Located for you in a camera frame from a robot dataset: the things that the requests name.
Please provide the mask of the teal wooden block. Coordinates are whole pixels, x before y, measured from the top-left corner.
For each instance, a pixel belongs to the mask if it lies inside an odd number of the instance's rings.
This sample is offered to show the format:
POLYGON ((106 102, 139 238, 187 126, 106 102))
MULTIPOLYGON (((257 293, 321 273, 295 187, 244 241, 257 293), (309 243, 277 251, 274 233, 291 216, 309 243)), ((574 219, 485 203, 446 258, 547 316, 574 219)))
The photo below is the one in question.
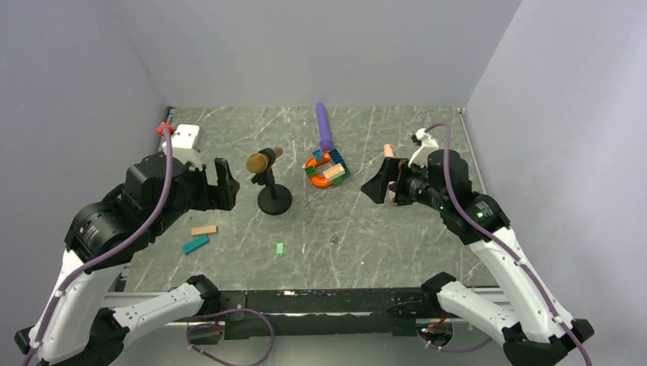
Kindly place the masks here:
POLYGON ((189 255, 207 243, 209 243, 209 237, 207 235, 196 236, 192 241, 184 244, 182 251, 185 255, 189 255))

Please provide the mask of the beige wooden pestle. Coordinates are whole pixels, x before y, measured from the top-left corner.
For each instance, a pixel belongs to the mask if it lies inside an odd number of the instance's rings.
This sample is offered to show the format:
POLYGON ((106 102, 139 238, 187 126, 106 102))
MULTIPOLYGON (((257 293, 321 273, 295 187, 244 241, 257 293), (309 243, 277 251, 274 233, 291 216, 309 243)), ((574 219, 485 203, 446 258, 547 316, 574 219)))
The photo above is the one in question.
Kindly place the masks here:
POLYGON ((394 158, 394 150, 390 144, 385 144, 383 146, 383 153, 385 158, 394 158))

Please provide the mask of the gold microphone on black stand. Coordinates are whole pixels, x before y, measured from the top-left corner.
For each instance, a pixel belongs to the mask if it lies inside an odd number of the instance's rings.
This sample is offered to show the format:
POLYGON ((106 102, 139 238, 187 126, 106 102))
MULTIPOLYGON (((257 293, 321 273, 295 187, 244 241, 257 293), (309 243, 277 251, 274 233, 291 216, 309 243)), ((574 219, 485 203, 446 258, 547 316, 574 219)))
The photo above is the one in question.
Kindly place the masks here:
POLYGON ((276 160, 282 156, 280 147, 265 148, 253 153, 246 161, 246 168, 253 177, 250 181, 262 186, 257 196, 259 209, 271 216, 284 214, 292 204, 290 190, 284 185, 277 184, 272 167, 276 160))

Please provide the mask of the green plastic key tag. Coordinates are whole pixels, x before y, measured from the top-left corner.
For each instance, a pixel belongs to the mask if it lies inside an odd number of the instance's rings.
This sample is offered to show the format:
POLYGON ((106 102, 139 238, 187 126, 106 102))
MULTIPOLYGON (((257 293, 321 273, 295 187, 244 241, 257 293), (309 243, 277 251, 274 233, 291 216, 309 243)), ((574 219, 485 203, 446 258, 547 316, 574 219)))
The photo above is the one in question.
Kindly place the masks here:
POLYGON ((277 242, 275 245, 275 256, 281 258, 285 255, 285 244, 281 241, 277 242))

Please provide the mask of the tan wooden block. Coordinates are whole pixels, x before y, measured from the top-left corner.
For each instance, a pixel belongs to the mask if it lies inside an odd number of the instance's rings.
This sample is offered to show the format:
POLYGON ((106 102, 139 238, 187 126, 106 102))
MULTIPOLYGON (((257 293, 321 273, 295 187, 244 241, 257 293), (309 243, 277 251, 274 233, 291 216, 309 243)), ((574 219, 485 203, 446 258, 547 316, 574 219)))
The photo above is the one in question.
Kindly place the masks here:
POLYGON ((208 225, 208 226, 196 226, 191 228, 192 236, 203 236, 203 235, 212 235, 218 232, 217 225, 208 225))

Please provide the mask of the black table front rail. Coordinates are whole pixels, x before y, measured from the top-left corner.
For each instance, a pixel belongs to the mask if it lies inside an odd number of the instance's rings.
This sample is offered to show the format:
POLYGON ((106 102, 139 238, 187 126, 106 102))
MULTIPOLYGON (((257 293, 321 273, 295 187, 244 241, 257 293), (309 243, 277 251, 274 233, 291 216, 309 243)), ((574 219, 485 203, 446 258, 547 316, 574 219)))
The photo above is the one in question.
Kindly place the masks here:
POLYGON ((417 287, 224 291, 220 308, 188 317, 219 324, 226 340, 387 333, 415 336, 449 317, 417 287))

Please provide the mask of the purple cylinder toy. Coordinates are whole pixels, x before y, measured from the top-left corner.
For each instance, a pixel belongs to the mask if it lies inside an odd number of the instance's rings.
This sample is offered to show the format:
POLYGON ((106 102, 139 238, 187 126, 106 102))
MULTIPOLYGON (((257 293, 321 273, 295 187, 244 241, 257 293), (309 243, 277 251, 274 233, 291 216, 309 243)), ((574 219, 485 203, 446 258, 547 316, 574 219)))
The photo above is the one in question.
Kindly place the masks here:
POLYGON ((330 132, 327 110, 322 102, 317 103, 316 112, 317 124, 320 133, 320 149, 323 151, 330 151, 335 148, 335 145, 330 132))

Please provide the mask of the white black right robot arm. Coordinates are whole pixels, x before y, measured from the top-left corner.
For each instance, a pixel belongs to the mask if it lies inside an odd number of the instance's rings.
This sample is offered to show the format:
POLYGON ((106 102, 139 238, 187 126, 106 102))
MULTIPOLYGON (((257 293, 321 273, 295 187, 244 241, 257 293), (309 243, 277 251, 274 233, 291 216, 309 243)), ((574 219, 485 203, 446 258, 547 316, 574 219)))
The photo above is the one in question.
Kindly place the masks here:
POLYGON ((493 197, 472 188, 467 162, 454 150, 434 151, 425 167, 386 157, 361 191, 376 204, 388 191, 399 206, 422 204, 439 213, 446 229, 481 260, 503 291, 509 310, 441 272, 420 290, 422 310, 470 322, 504 351, 512 365, 556 365, 594 335, 586 319, 574 318, 550 293, 518 242, 510 220, 493 197))

